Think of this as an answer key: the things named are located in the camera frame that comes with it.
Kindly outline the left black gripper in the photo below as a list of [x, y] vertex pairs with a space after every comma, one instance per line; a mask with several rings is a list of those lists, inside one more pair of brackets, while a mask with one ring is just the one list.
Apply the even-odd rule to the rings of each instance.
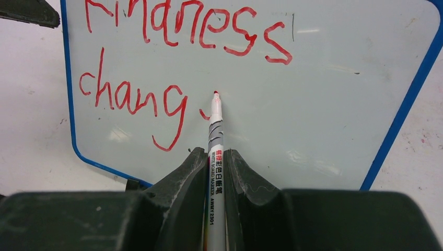
[[1, 18], [57, 28], [59, 13], [44, 0], [1, 0]]

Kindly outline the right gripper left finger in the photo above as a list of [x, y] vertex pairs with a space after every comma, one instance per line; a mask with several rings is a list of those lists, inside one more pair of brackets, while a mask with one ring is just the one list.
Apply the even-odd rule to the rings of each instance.
[[1, 201], [1, 250], [201, 250], [207, 154], [144, 191], [22, 192]]

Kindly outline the red whiteboard marker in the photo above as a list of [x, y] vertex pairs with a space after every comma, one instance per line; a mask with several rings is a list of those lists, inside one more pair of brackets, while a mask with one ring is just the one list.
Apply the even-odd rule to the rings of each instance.
[[204, 250], [226, 250], [223, 137], [222, 101], [219, 93], [215, 91], [208, 128], [208, 192]]

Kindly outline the blue framed whiteboard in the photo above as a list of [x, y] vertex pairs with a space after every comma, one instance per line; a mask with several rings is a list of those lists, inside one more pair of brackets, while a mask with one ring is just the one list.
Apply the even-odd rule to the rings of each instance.
[[61, 1], [73, 148], [158, 182], [207, 147], [279, 188], [368, 189], [442, 47], [442, 1]]

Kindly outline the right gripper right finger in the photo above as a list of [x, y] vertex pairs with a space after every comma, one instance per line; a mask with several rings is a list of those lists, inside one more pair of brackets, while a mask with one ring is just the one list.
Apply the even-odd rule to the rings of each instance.
[[442, 250], [418, 205], [390, 191], [278, 189], [224, 152], [230, 250]]

